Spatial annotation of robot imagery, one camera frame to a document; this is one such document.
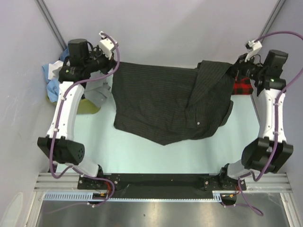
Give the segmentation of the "dark pinstriped long sleeve shirt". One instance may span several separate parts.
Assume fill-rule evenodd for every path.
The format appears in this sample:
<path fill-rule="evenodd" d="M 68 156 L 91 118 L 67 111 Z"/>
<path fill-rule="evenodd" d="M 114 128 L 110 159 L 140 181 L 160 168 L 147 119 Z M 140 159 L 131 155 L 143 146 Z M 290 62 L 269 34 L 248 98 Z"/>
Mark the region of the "dark pinstriped long sleeve shirt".
<path fill-rule="evenodd" d="M 227 62 L 194 69 L 122 62 L 113 75 L 114 127 L 161 145 L 213 136 L 228 121 L 234 78 Z"/>

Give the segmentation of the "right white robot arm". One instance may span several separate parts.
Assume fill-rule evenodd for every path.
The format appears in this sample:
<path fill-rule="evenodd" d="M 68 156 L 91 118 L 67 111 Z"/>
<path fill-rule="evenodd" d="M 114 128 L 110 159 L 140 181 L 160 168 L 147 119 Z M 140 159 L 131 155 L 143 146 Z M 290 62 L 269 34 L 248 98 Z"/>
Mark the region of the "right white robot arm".
<path fill-rule="evenodd" d="M 218 184 L 224 190 L 249 175 L 258 181 L 264 174 L 277 173 L 293 154 L 294 148 L 287 143 L 283 127 L 286 80 L 280 76 L 287 59 L 287 53 L 269 50 L 264 63 L 254 63 L 254 56 L 246 53 L 232 66 L 231 72 L 237 77 L 255 83 L 261 108 L 260 128 L 258 137 L 245 147 L 241 159 L 221 168 Z"/>

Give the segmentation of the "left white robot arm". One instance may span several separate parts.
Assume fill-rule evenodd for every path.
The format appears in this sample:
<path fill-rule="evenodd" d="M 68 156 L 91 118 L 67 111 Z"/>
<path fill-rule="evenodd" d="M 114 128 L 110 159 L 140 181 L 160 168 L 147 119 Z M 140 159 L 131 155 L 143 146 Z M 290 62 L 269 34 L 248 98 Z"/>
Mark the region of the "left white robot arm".
<path fill-rule="evenodd" d="M 50 128 L 45 137 L 37 139 L 38 147 L 53 162 L 65 164 L 80 175 L 87 175 L 88 183 L 94 189 L 101 188 L 105 178 L 100 175 L 100 166 L 85 157 L 85 146 L 74 141 L 74 124 L 85 85 L 94 82 L 91 74 L 100 71 L 103 76 L 114 74 L 120 60 L 118 42 L 112 37 L 101 35 L 97 46 L 86 39 L 73 39 L 68 43 L 67 56 L 58 73 L 59 95 Z"/>

